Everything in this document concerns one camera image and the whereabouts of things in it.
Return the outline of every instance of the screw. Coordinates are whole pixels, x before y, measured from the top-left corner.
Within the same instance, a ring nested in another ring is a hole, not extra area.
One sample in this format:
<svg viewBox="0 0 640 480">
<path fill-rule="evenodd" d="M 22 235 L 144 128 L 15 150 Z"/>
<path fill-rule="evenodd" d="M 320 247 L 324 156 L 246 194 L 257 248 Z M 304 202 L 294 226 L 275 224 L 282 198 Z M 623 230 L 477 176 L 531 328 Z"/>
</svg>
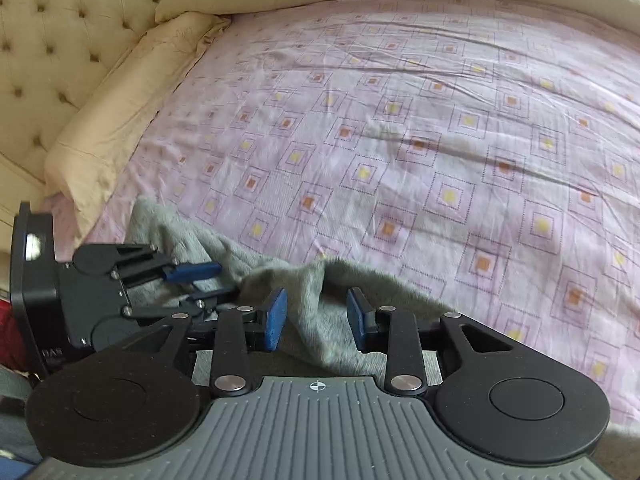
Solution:
<svg viewBox="0 0 640 480">
<path fill-rule="evenodd" d="M 237 375 L 222 375 L 216 379 L 213 385 L 223 392 L 236 392 L 246 386 L 246 381 Z"/>
<path fill-rule="evenodd" d="M 391 379 L 391 385 L 401 392 L 412 392 L 422 386 L 422 381 L 414 375 L 396 375 Z"/>
</svg>

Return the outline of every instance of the black disc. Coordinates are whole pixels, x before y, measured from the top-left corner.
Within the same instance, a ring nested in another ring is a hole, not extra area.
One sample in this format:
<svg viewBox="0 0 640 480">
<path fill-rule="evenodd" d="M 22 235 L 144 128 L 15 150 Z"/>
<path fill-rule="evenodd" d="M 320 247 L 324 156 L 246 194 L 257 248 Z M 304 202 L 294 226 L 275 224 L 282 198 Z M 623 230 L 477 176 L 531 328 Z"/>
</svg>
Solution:
<svg viewBox="0 0 640 480">
<path fill-rule="evenodd" d="M 486 456 L 563 462 L 593 450 L 607 427 L 607 398 L 580 372 L 530 349 L 472 361 L 441 384 L 434 407 L 454 436 Z"/>
<path fill-rule="evenodd" d="M 175 368 L 149 354 L 107 352 L 40 384 L 26 418 L 43 456 L 113 466 L 171 446 L 199 410 L 197 387 Z"/>
</svg>

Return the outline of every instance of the gray handle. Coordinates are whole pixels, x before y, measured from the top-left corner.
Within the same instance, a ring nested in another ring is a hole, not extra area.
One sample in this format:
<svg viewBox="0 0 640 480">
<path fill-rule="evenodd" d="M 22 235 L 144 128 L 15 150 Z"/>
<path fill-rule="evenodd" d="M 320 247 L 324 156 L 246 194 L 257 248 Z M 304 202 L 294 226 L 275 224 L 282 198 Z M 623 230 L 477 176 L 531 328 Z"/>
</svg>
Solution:
<svg viewBox="0 0 640 480">
<path fill-rule="evenodd" d="M 611 480 L 585 456 L 530 468 L 476 456 L 420 400 L 390 396 L 368 377 L 265 378 L 250 394 L 214 402 L 190 436 L 159 456 L 95 469 L 49 458 L 26 478 Z"/>
</svg>

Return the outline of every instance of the wrinkled sheet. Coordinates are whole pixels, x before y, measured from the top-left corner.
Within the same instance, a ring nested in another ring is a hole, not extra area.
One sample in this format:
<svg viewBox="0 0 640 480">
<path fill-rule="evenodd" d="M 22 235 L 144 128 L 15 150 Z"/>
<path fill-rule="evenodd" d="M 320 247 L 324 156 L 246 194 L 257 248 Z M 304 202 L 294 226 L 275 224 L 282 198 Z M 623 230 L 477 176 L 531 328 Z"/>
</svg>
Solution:
<svg viewBox="0 0 640 480">
<path fill-rule="evenodd" d="M 294 264 L 370 264 L 583 371 L 630 424 L 639 80 L 639 38 L 533 4 L 242 15 L 149 126 L 89 241 L 122 240 L 144 193 Z M 48 207 L 68 256 L 72 206 Z"/>
</svg>

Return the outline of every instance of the red fabric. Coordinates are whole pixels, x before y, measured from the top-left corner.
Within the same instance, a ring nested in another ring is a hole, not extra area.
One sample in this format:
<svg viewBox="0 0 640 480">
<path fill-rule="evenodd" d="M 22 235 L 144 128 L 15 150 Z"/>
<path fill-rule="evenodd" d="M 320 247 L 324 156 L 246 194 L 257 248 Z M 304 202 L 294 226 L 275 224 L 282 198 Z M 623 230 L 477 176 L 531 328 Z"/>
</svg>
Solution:
<svg viewBox="0 0 640 480">
<path fill-rule="evenodd" d="M 27 369 L 27 355 L 11 305 L 0 300 L 0 364 L 12 370 Z"/>
</svg>

